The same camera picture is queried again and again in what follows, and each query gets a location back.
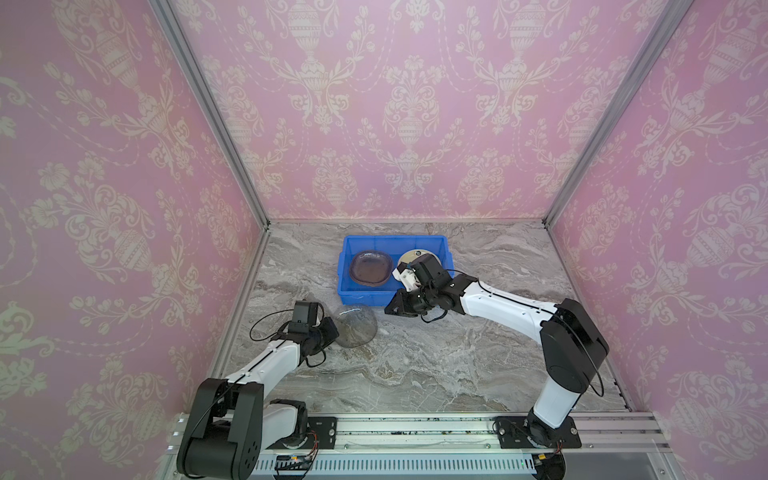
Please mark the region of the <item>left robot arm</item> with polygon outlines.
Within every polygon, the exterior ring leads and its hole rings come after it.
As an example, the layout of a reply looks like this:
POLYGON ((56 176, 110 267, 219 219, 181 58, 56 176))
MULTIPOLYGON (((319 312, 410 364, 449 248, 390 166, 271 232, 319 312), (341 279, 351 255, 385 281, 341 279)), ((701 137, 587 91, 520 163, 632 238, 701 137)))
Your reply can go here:
POLYGON ((320 440, 302 401, 266 397, 288 374, 307 365, 339 337, 319 302, 298 301, 291 319, 266 337, 265 349, 224 378, 198 387, 176 457, 188 479, 248 479, 261 452, 278 443, 305 449, 276 460, 275 479, 303 479, 314 466, 320 440))

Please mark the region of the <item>grey glass plate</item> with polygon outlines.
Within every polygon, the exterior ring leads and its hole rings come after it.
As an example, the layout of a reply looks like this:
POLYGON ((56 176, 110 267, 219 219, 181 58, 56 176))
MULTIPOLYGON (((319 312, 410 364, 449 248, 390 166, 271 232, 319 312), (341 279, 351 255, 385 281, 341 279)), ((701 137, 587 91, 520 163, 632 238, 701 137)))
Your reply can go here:
POLYGON ((343 348, 357 348, 370 343, 378 333, 378 322, 371 307, 343 305, 333 315, 339 336, 335 343, 343 348))

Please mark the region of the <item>brown glass plate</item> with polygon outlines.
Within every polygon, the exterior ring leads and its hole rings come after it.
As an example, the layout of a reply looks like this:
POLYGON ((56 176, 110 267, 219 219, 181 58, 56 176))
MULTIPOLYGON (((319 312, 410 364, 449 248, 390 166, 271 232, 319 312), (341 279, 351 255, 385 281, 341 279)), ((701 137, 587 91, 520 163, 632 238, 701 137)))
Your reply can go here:
POLYGON ((391 257, 377 250, 357 253, 350 263, 349 276, 357 284, 379 287, 387 283, 393 270, 391 257))

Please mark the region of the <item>cream plate with flowers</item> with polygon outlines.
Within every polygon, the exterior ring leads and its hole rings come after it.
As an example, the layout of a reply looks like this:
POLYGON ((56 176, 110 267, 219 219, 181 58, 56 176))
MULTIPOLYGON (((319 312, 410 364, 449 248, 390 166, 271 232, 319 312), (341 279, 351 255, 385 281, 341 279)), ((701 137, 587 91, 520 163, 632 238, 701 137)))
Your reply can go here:
POLYGON ((422 256, 434 257, 437 261, 440 259, 431 251, 423 249, 412 249, 405 252, 399 259, 396 269, 402 271, 404 269, 412 269, 412 264, 422 256))

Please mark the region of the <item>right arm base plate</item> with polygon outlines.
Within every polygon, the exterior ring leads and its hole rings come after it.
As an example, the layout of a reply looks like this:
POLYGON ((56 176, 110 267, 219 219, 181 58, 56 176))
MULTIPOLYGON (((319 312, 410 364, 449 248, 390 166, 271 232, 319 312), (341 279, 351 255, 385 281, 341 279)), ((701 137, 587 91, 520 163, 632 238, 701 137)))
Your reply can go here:
POLYGON ((498 416, 492 431, 502 449, 579 449, 582 441, 572 417, 552 428, 533 416, 498 416))

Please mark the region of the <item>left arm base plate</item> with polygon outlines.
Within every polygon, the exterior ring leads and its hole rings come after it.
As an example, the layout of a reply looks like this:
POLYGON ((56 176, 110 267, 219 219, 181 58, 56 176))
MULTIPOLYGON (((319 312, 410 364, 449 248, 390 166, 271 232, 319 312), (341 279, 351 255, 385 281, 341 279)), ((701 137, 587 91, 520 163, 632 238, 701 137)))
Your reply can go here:
POLYGON ((336 445, 338 417, 310 416, 303 436, 285 437, 265 445, 263 450, 333 450, 336 445))

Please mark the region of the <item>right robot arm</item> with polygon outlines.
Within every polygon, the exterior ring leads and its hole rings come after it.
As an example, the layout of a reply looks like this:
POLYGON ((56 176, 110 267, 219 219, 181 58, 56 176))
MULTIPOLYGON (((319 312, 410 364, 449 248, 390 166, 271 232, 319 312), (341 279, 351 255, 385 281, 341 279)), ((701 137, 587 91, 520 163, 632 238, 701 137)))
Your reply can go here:
POLYGON ((392 276, 402 287, 385 307, 388 315, 429 323, 435 320, 427 315, 438 308, 438 319, 450 312, 484 318, 541 347, 548 378, 521 427, 534 446, 556 449, 565 444, 566 421, 583 394, 594 389, 594 379, 600 384, 594 393, 605 394, 600 367, 610 347, 580 302, 566 298, 551 303, 502 291, 444 268, 431 254, 399 263, 392 276))

